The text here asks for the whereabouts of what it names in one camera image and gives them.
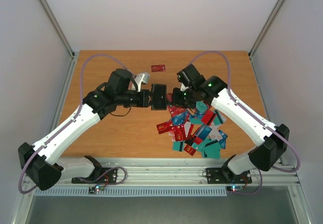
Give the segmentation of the black leather card holder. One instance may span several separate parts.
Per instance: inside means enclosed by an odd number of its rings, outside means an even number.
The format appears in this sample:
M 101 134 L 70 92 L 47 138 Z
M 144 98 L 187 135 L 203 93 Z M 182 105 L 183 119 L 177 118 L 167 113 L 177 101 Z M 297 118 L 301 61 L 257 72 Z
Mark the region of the black leather card holder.
M 151 85 L 151 110 L 167 109 L 167 86 L 165 84 Z

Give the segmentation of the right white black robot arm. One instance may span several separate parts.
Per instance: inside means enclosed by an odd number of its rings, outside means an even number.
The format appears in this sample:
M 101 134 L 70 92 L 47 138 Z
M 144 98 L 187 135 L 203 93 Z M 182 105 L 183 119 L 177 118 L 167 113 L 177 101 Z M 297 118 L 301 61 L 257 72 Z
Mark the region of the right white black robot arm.
M 284 124 L 276 126 L 262 118 L 219 77 L 205 79 L 194 65 L 188 65 L 177 73 L 177 79 L 182 87 L 173 90 L 174 105 L 188 108 L 203 101 L 230 118 L 255 145 L 249 152 L 233 155 L 223 164 L 222 176 L 227 183 L 249 170 L 269 171 L 287 150 L 289 128 Z

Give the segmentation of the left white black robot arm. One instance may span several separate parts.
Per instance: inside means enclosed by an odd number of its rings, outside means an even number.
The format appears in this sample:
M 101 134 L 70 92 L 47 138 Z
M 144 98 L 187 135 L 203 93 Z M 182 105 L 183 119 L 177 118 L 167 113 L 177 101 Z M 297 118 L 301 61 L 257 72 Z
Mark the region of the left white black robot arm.
M 99 123 L 118 106 L 149 107 L 150 91 L 147 72 L 133 76 L 128 70 L 114 70 L 108 81 L 81 97 L 76 110 L 53 131 L 33 144 L 23 143 L 18 148 L 22 175 L 44 191 L 63 179 L 80 178 L 95 183 L 102 178 L 102 165 L 92 156 L 72 162 L 59 162 L 64 151 L 89 128 Z

